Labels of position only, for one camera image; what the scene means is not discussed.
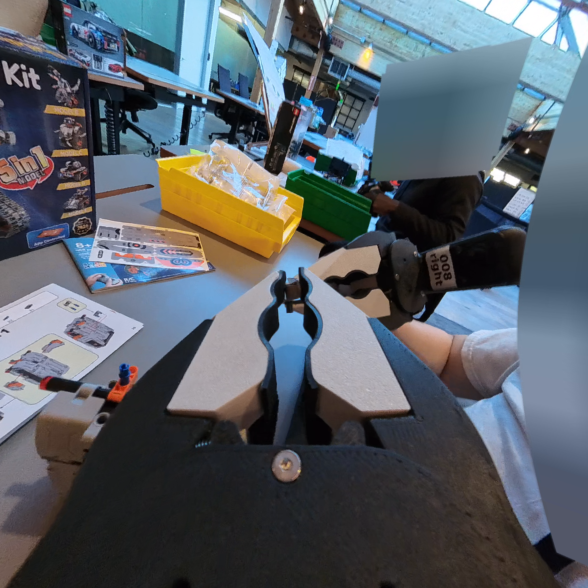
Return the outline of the sticker sheet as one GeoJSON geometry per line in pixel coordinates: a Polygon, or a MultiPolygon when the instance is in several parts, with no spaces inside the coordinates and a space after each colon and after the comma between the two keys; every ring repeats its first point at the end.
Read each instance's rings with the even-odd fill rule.
{"type": "Polygon", "coordinates": [[[89,260],[150,268],[209,271],[197,233],[99,219],[89,260]]]}

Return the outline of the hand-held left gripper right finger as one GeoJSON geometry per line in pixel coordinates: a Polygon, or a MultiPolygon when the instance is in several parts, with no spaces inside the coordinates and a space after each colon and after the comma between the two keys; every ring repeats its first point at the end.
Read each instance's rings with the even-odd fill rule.
{"type": "Polygon", "coordinates": [[[318,276],[299,269],[305,355],[301,414],[306,442],[328,445],[347,421],[405,417],[410,404],[368,317],[318,276]]]}

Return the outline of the wooden table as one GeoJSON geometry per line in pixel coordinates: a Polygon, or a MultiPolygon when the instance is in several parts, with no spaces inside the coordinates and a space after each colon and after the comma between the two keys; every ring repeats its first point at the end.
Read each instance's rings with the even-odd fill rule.
{"type": "Polygon", "coordinates": [[[103,72],[87,71],[90,81],[91,121],[95,155],[104,154],[102,150],[99,100],[104,100],[106,107],[108,155],[120,154],[120,113],[122,112],[121,105],[125,90],[145,91],[158,102],[182,104],[180,145],[187,145],[189,142],[193,107],[205,107],[207,100],[219,104],[224,103],[224,98],[218,94],[196,86],[169,70],[131,56],[126,58],[125,72],[125,77],[114,77],[103,72]]]}

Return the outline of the toy car box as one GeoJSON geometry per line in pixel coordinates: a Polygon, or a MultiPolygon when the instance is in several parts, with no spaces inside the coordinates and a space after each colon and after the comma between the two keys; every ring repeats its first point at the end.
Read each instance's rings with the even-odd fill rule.
{"type": "Polygon", "coordinates": [[[61,2],[65,51],[89,71],[126,76],[126,33],[123,28],[82,8],[61,2]]]}

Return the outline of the small blue booklet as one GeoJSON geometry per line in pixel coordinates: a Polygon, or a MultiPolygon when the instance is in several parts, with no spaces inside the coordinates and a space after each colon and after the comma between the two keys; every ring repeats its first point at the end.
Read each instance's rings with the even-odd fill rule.
{"type": "Polygon", "coordinates": [[[93,238],[66,239],[64,246],[70,253],[78,271],[91,293],[108,288],[122,288],[141,283],[155,283],[177,277],[214,272],[216,268],[208,262],[204,269],[181,269],[164,267],[141,267],[90,261],[93,238]]]}

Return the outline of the blue toy kit box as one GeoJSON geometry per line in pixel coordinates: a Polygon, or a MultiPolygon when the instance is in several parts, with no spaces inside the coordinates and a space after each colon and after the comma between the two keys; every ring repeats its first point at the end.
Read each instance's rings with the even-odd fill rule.
{"type": "Polygon", "coordinates": [[[1,260],[96,225],[85,72],[1,52],[1,260]]]}

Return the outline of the green plastic bin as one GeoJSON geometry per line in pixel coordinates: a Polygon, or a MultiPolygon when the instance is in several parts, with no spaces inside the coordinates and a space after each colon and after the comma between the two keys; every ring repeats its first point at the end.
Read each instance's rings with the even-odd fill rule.
{"type": "Polygon", "coordinates": [[[345,240],[368,232],[371,223],[368,198],[305,169],[288,173],[286,189],[304,199],[303,219],[345,240]]]}

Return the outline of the thin grey brick beam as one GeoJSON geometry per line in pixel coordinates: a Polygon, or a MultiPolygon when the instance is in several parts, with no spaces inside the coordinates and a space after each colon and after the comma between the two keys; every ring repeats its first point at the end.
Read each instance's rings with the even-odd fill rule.
{"type": "Polygon", "coordinates": [[[309,296],[315,286],[326,284],[318,277],[311,277],[310,274],[304,274],[300,271],[298,277],[288,278],[284,288],[283,304],[287,313],[296,312],[300,315],[313,314],[321,320],[320,311],[316,303],[309,300],[309,296]]]}

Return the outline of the grey toy brick model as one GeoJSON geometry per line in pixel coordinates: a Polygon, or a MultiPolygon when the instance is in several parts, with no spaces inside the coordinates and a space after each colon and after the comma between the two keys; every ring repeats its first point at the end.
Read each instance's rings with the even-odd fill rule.
{"type": "Polygon", "coordinates": [[[56,396],[38,417],[35,446],[49,463],[80,465],[111,413],[138,379],[138,368],[121,364],[108,386],[47,376],[39,387],[56,396]]]}

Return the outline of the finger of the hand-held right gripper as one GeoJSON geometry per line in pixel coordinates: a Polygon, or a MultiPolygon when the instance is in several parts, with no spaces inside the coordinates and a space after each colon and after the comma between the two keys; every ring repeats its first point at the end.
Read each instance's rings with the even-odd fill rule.
{"type": "Polygon", "coordinates": [[[330,286],[377,286],[381,254],[377,245],[344,247],[326,254],[307,269],[307,281],[330,286]]]}
{"type": "Polygon", "coordinates": [[[390,300],[378,287],[375,277],[330,277],[327,284],[370,318],[391,314],[390,300]]]}

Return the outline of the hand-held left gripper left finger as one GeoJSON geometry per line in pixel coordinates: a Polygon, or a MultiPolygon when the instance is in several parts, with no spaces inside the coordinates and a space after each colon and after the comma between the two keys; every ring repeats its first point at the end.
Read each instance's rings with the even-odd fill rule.
{"type": "Polygon", "coordinates": [[[286,274],[275,271],[213,319],[167,411],[249,430],[254,444],[272,445],[278,395],[274,351],[286,274]]]}

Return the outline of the person's white shirt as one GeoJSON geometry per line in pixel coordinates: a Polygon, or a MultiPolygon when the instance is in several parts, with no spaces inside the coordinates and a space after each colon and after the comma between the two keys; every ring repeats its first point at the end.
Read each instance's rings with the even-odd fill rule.
{"type": "Polygon", "coordinates": [[[469,382],[482,396],[466,413],[492,457],[520,525],[536,545],[550,529],[526,428],[517,329],[468,335],[461,359],[469,382]]]}

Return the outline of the white board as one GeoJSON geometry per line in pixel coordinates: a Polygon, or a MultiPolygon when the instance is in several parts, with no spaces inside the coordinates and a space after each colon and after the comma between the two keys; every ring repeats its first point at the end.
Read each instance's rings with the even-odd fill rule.
{"type": "Polygon", "coordinates": [[[270,125],[273,125],[275,123],[277,112],[281,104],[285,101],[283,82],[276,69],[274,56],[267,44],[247,16],[244,15],[242,19],[247,38],[252,46],[259,69],[261,70],[266,96],[264,101],[266,118],[270,125]]]}

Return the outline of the yellow plastic bin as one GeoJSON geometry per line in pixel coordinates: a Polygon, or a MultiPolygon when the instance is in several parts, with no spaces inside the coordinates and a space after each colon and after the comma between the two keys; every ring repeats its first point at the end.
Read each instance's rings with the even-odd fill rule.
{"type": "Polygon", "coordinates": [[[185,155],[156,160],[162,209],[264,258],[280,253],[298,228],[304,199],[278,188],[294,209],[285,222],[188,173],[202,159],[185,155]]]}

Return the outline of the person's right forearm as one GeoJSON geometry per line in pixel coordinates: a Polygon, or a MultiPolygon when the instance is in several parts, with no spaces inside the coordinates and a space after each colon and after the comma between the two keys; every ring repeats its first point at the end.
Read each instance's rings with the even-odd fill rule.
{"type": "Polygon", "coordinates": [[[411,321],[392,333],[427,365],[456,396],[478,400],[480,396],[466,376],[462,349],[466,335],[453,335],[437,327],[411,321]]]}

